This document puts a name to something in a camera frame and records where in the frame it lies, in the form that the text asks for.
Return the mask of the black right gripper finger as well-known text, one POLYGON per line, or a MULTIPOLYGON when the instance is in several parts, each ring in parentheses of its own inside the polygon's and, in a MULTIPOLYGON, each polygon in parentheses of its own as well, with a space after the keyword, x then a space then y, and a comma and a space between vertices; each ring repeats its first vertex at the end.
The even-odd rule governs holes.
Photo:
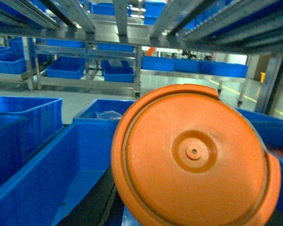
POLYGON ((124 204, 117 192, 112 170, 104 172, 88 194, 59 222, 59 226, 120 226, 124 204))

